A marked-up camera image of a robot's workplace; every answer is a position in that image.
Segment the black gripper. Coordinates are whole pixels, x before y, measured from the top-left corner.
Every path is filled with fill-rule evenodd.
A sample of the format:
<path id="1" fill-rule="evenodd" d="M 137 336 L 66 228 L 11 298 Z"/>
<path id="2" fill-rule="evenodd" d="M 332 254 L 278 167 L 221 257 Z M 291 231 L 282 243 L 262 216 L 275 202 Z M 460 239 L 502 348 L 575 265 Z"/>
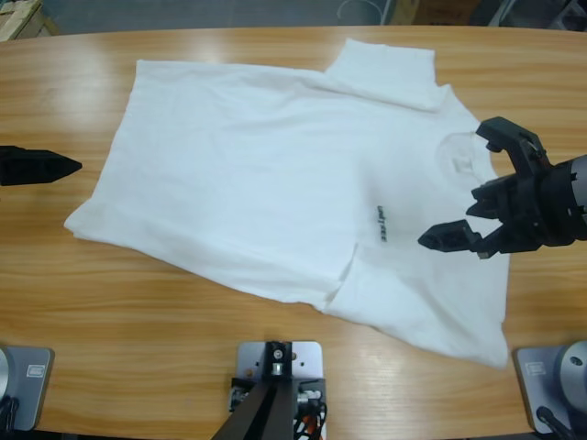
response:
<path id="1" fill-rule="evenodd" d="M 515 174 L 488 181 L 472 191 L 468 215 L 497 219 L 488 236 L 474 232 L 466 220 L 432 225 L 418 239 L 425 248 L 444 253 L 469 251 L 480 259 L 496 253 L 568 246 L 580 239 L 580 162 L 550 167 L 539 137 L 501 116 L 482 121 L 476 134 L 491 152 L 505 151 Z"/>

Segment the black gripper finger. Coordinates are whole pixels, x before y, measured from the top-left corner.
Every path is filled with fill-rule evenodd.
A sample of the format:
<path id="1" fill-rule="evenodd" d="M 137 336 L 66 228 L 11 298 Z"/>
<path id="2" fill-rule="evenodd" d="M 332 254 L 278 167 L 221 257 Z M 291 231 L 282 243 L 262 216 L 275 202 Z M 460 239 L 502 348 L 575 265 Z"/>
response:
<path id="1" fill-rule="evenodd" d="M 3 167 L 1 168 L 1 185 L 20 186 L 52 183 L 74 174 L 82 167 L 82 165 L 72 165 L 65 167 Z"/>
<path id="2" fill-rule="evenodd" d="M 74 167 L 82 167 L 83 164 L 77 160 L 70 159 L 59 153 L 44 149 L 26 149 L 17 146 L 2 146 L 1 161 L 4 164 L 10 163 L 14 166 L 40 166 L 49 164 L 61 164 Z"/>

